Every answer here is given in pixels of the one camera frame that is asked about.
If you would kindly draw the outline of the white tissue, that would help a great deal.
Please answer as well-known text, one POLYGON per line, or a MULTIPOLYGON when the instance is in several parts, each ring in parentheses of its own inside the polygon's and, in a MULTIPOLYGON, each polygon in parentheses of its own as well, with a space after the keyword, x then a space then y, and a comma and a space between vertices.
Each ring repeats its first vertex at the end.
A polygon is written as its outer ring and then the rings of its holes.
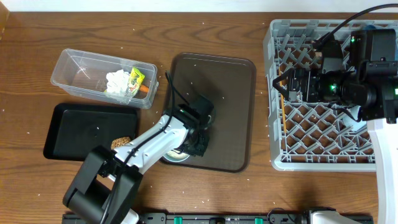
POLYGON ((129 73, 124 70, 109 72, 106 74, 106 92, 114 95, 124 96, 128 89, 129 73))

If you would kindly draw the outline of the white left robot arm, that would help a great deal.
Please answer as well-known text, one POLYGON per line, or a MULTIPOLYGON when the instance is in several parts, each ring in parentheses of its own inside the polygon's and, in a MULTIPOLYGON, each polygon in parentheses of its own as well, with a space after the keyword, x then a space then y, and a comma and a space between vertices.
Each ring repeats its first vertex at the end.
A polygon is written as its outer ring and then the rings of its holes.
POLYGON ((63 204, 86 223, 137 223, 132 210, 144 173, 170 151, 203 156, 214 106, 204 96, 164 111, 159 122, 133 141, 86 157, 63 204))

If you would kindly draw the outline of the orange carrot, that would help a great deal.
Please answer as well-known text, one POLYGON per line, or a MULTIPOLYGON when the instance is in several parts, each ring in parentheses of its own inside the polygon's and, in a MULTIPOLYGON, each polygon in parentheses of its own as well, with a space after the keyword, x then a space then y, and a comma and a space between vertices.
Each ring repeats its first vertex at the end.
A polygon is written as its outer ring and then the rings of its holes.
POLYGON ((149 88, 147 86, 145 86, 145 85, 141 85, 139 90, 144 92, 144 93, 148 93, 149 92, 149 88))

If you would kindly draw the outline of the foil snack wrapper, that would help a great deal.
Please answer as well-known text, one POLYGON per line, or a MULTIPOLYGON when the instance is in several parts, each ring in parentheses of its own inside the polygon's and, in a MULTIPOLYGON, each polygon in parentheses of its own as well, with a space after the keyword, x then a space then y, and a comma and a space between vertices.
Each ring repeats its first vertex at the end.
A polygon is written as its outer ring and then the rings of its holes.
POLYGON ((131 96, 137 94, 144 79, 145 75, 138 68, 133 67, 127 81, 127 87, 131 96))

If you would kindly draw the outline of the light blue cup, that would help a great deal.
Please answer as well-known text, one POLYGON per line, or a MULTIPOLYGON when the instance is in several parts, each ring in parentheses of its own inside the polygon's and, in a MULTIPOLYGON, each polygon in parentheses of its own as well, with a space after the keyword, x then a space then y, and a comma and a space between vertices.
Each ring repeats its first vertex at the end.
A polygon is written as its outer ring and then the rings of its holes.
POLYGON ((346 115, 342 122, 346 127, 351 127, 351 131, 356 132, 366 125, 365 121, 358 121, 360 106, 354 106, 348 109, 348 115, 346 115))

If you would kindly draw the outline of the brown food scraps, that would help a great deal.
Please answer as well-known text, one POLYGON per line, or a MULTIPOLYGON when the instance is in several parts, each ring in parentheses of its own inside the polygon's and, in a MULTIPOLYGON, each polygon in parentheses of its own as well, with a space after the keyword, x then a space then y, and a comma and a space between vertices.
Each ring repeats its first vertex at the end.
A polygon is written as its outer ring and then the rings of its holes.
POLYGON ((131 141, 131 138, 126 136, 122 138, 117 138, 112 141, 111 143, 111 149, 114 150, 117 147, 123 146, 131 141))

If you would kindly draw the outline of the light blue rice bowl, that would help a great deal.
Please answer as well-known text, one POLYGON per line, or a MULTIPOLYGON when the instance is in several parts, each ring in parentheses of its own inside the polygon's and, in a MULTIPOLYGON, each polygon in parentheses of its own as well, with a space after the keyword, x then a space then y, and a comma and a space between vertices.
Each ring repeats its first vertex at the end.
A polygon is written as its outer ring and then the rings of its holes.
POLYGON ((169 151, 163 158, 170 162, 182 162, 190 157, 189 154, 183 152, 169 151))

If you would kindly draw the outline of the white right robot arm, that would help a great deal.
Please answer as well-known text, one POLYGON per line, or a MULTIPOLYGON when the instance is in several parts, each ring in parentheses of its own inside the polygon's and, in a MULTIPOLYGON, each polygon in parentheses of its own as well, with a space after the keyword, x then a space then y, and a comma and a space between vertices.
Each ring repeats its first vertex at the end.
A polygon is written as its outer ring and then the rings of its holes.
POLYGON ((379 223, 397 223, 397 60, 394 29, 351 32, 349 63, 332 33, 313 42, 322 53, 319 69, 290 68, 272 85, 287 100, 297 94, 307 103, 359 107, 356 122, 366 122, 376 159, 379 223))

